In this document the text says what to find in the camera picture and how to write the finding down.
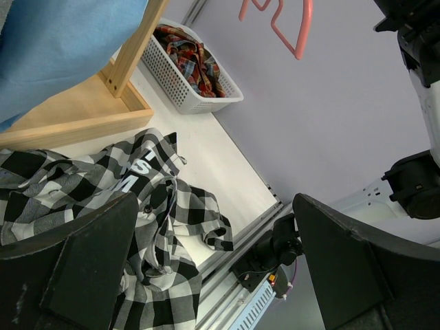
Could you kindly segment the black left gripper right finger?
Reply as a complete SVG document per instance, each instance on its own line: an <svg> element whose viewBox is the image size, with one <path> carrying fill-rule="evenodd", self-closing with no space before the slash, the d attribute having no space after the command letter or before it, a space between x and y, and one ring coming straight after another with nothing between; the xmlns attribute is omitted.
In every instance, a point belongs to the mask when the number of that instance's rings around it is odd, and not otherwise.
<svg viewBox="0 0 440 330"><path fill-rule="evenodd" d="M305 194L292 202L326 329L438 329L439 250L348 217Z"/></svg>

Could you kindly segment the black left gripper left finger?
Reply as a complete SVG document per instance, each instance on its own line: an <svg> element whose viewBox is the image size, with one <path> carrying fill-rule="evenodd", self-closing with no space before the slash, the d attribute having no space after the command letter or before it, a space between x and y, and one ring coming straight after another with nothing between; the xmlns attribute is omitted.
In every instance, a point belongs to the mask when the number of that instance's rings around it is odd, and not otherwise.
<svg viewBox="0 0 440 330"><path fill-rule="evenodd" d="M127 193L1 247L1 328L108 329L137 214Z"/></svg>

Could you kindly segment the black white checkered shirt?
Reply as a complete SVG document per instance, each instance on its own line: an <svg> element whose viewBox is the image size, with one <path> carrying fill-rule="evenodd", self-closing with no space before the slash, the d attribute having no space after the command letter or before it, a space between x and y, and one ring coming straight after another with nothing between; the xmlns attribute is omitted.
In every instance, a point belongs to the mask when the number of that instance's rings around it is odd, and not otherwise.
<svg viewBox="0 0 440 330"><path fill-rule="evenodd" d="M1 151L1 244L42 234L124 193L138 211L124 266L116 329L194 329L202 277L181 244L200 237L233 250L216 197L179 178L175 133L149 128L100 152L69 158L49 150Z"/></svg>

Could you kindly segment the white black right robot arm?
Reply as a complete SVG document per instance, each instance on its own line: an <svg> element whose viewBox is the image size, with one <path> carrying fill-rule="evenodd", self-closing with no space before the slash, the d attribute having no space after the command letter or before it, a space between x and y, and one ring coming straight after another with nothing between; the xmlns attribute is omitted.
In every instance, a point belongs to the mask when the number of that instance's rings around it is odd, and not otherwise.
<svg viewBox="0 0 440 330"><path fill-rule="evenodd" d="M373 1L316 1L300 60L270 16L251 28L249 97L263 112L256 165L282 200L331 203L429 147L396 36L373 29L383 19Z"/></svg>

